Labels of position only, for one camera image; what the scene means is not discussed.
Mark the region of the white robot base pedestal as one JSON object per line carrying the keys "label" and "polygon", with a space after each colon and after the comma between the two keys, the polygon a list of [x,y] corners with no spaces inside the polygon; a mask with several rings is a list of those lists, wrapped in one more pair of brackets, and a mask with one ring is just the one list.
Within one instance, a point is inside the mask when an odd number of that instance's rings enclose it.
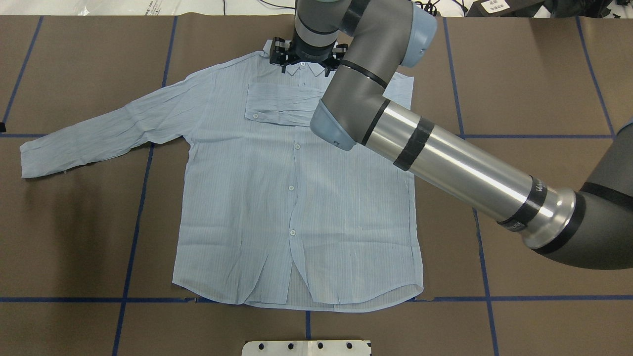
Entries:
{"label": "white robot base pedestal", "polygon": [[305,340],[247,342],[242,356],[371,356],[366,340]]}

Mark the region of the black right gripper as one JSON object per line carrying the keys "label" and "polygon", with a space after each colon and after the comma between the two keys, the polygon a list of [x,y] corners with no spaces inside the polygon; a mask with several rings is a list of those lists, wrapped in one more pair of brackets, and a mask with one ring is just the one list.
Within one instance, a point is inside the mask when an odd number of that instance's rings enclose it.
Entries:
{"label": "black right gripper", "polygon": [[291,41],[273,38],[270,43],[270,64],[279,67],[286,74],[292,65],[316,63],[323,68],[325,75],[329,75],[341,65],[348,48],[348,44],[338,42],[325,47],[314,47],[300,38]]}

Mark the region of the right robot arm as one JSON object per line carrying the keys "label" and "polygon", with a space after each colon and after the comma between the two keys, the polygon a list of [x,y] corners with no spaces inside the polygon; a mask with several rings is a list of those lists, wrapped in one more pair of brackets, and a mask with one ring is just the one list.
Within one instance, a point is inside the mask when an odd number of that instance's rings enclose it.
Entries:
{"label": "right robot arm", "polygon": [[398,67],[423,57],[436,34],[434,16],[408,0],[297,0],[295,9],[292,40],[272,40],[271,64],[311,62],[334,72],[310,121],[315,135],[346,151],[364,145],[552,261],[633,266],[631,123],[579,191],[549,188],[384,96]]}

